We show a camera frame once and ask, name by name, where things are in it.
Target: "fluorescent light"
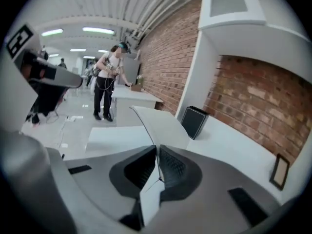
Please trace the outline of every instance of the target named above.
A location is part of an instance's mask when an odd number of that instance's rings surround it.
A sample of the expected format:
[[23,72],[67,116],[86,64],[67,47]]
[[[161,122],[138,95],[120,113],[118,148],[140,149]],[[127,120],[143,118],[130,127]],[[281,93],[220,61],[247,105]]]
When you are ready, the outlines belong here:
[[110,30],[110,29],[91,28],[91,27],[83,27],[82,30],[88,31],[88,32],[105,33],[109,35],[113,35],[115,33],[114,30]]
[[43,32],[41,35],[43,37],[46,37],[46,36],[50,36],[50,35],[60,34],[62,32],[63,32],[62,29],[54,29],[54,30]]
[[86,49],[71,49],[70,52],[85,52]]

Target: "red brick wall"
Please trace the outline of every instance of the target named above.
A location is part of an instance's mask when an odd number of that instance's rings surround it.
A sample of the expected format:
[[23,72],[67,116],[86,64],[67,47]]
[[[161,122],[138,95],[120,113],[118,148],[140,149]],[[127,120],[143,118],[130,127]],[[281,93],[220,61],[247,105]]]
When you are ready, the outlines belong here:
[[312,85],[280,67],[222,57],[205,110],[291,164],[312,128]]
[[156,27],[141,43],[144,89],[177,111],[191,66],[198,34],[201,0],[193,0]]

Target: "black speaker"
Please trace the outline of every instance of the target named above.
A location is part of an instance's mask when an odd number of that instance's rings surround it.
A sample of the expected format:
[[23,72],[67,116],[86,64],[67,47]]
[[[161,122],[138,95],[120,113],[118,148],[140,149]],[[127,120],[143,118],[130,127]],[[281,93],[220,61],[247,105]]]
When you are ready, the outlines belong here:
[[185,110],[181,124],[191,139],[195,139],[199,135],[208,115],[204,110],[194,106]]

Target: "tiled floor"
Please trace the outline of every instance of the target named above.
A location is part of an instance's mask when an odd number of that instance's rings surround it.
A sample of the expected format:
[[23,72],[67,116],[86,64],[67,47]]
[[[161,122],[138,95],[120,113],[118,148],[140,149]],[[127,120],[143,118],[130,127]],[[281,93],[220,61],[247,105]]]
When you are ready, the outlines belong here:
[[[116,127],[116,120],[107,122],[94,119],[93,95],[88,88],[69,90],[65,98],[66,101],[57,109],[59,117],[54,112],[51,112],[48,117],[39,115],[40,125],[33,127],[30,122],[26,122],[22,132],[36,138],[46,147],[58,149],[65,156],[83,154],[91,129],[93,127]],[[83,118],[76,118],[74,122],[66,121],[66,118],[72,116]]]

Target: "white ceiling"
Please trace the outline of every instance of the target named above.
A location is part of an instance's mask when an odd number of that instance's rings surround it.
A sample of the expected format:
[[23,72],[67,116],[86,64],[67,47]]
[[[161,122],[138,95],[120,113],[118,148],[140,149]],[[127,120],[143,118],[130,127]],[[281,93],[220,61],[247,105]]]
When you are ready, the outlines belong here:
[[[101,55],[125,37],[139,40],[162,20],[190,0],[29,0],[9,33],[28,22],[38,33],[62,28],[62,34],[41,37],[43,45],[69,51],[85,48],[84,55]],[[113,36],[84,32],[84,26],[108,28]]]

